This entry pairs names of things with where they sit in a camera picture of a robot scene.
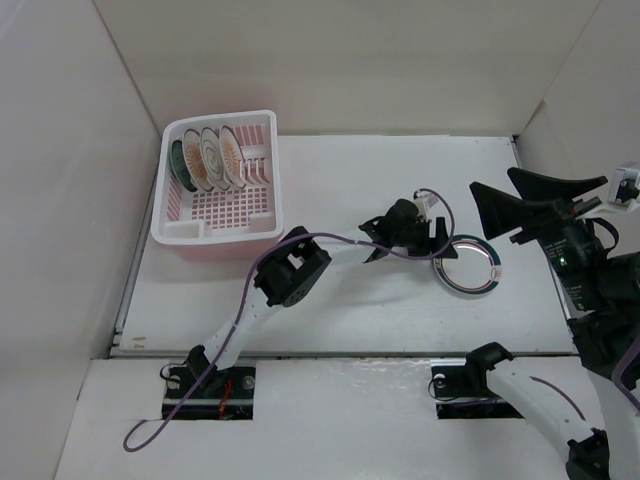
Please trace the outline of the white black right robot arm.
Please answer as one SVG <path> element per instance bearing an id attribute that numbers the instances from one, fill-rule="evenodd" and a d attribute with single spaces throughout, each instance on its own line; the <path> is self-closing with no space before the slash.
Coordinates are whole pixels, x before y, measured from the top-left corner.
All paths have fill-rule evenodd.
<path id="1" fill-rule="evenodd" d="M 619 236 L 605 215 L 639 206 L 639 167 L 563 180 L 512 167 L 510 195 L 470 186 L 484 235 L 537 242 L 581 317 L 567 321 L 582 366 L 600 404 L 604 428 L 591 427 L 567 402 L 554 400 L 522 373 L 513 355 L 493 342 L 466 356 L 462 381 L 512 405 L 554 448 L 571 479 L 639 476 L 639 255 L 612 255 L 596 235 Z"/>

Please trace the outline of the white plate grey rim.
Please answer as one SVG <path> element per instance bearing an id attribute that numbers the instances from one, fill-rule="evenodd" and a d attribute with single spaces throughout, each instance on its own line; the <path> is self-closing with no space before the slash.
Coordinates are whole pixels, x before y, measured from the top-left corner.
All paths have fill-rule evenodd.
<path id="1" fill-rule="evenodd" d="M 222 191 L 229 190 L 230 183 L 225 177 L 223 160 L 219 149 L 219 138 L 213 129 L 205 127 L 201 130 L 200 149 L 210 183 Z"/>

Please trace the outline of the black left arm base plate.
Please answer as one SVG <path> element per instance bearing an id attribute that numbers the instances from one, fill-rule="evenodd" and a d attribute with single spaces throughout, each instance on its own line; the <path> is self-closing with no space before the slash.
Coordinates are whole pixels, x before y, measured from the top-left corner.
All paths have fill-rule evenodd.
<path id="1" fill-rule="evenodd" d="M 255 393 L 254 366 L 236 366 L 222 372 L 220 380 L 215 380 L 212 390 L 204 391 L 201 386 L 185 401 L 173 416 L 175 420 L 252 420 Z M 186 365 L 169 363 L 160 370 L 160 378 L 165 382 L 161 406 L 163 419 L 170 416 L 175 406 L 195 382 L 195 377 Z"/>

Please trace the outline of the green red rimmed plate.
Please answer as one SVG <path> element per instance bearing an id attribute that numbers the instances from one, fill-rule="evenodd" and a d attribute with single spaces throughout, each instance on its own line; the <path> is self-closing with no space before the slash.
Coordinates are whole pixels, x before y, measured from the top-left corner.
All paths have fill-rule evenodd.
<path id="1" fill-rule="evenodd" d="M 480 297 L 497 288 L 502 277 L 502 261 L 486 240 L 457 234 L 451 247 L 456 258 L 438 258 L 434 270 L 441 283 L 458 295 Z"/>

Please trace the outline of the blue floral plate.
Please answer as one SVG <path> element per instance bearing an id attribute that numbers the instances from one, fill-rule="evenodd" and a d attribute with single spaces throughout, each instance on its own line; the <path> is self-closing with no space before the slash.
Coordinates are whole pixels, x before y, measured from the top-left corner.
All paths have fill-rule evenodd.
<path id="1" fill-rule="evenodd" d="M 189 192 L 196 192 L 197 188 L 191 181 L 191 175 L 186 166 L 181 140 L 174 140 L 170 148 L 170 168 L 175 178 Z"/>

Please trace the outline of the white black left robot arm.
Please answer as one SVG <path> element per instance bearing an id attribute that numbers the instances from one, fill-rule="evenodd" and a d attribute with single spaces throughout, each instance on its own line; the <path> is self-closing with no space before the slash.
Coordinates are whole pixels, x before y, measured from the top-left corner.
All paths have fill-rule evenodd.
<path id="1" fill-rule="evenodd" d="M 442 204 L 450 214 L 435 220 L 429 209 Z M 310 232 L 297 226 L 250 267 L 235 318 L 187 355 L 189 384 L 204 397 L 217 394 L 246 344 L 285 308 L 300 303 L 331 266 L 366 265 L 395 256 L 407 260 L 455 259 L 455 219 L 448 203 L 428 189 L 399 199 L 382 216 L 347 234 Z"/>

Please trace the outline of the orange sunburst plate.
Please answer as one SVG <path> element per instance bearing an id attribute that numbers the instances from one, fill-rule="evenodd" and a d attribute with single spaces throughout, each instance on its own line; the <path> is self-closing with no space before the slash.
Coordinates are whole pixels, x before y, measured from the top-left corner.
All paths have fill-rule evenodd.
<path id="1" fill-rule="evenodd" d="M 202 191 L 211 192 L 213 185 L 208 179 L 201 149 L 200 134 L 194 129 L 187 129 L 182 135 L 183 156 L 187 170 L 195 183 Z"/>
<path id="2" fill-rule="evenodd" d="M 244 155 L 234 132 L 227 125 L 220 129 L 219 148 L 227 178 L 235 187 L 245 188 Z"/>

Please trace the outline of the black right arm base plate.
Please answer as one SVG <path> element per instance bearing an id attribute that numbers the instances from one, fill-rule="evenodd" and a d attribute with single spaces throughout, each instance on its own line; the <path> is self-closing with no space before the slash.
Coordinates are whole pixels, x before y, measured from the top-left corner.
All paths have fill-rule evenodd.
<path id="1" fill-rule="evenodd" d="M 522 419 L 508 402 L 467 378 L 461 363 L 434 362 L 430 366 L 428 393 L 435 401 L 439 420 Z"/>

